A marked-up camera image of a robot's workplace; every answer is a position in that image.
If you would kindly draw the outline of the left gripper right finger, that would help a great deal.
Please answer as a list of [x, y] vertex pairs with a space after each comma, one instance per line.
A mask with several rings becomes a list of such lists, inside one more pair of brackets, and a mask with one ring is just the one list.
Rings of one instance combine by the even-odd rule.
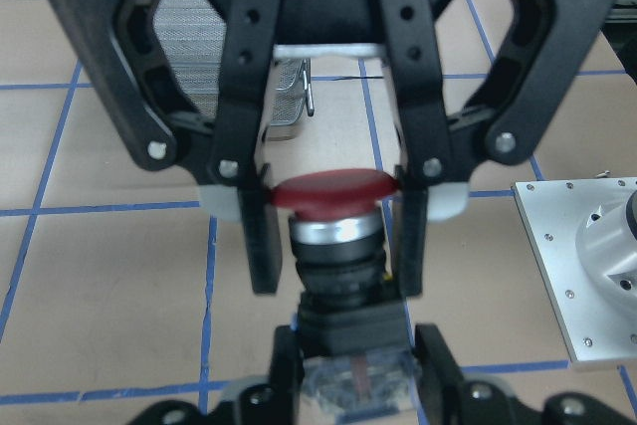
[[492, 66], [453, 114], [444, 107], [435, 32], [450, 0], [376, 1], [401, 149], [392, 276], [400, 296], [417, 297], [434, 202], [458, 215], [479, 165], [532, 155], [615, 0], [510, 0], [512, 24]]

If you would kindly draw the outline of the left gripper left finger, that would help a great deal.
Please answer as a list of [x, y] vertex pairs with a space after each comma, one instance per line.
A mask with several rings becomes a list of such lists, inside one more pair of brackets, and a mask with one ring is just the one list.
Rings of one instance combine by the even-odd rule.
[[49, 0], [129, 155], [142, 169], [186, 169], [214, 216], [242, 224], [251, 285], [277, 288], [282, 247], [261, 145], [274, 103], [283, 0], [216, 4], [226, 33], [216, 114], [177, 84], [153, 25], [161, 0]]

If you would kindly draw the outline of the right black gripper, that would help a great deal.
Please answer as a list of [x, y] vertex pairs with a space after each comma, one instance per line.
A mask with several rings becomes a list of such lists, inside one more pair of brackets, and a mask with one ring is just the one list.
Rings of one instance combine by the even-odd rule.
[[[565, 392], [547, 399], [540, 410], [523, 404], [494, 384], [461, 384], [461, 372], [438, 326], [418, 323], [414, 355], [420, 366], [418, 398], [428, 424], [631, 424], [605, 403], [582, 393]], [[397, 406], [349, 396], [335, 403], [311, 402], [311, 416], [301, 415], [304, 354], [297, 333], [279, 325], [268, 372], [268, 386], [256, 385], [232, 399], [222, 399], [209, 413], [194, 405], [166, 400], [152, 404], [131, 424], [374, 424], [399, 411]]]

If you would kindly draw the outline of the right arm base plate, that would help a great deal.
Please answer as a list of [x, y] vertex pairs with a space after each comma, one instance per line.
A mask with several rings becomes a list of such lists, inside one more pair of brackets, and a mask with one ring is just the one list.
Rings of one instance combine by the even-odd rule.
[[571, 362], [636, 362], [636, 180], [518, 182], [515, 200]]

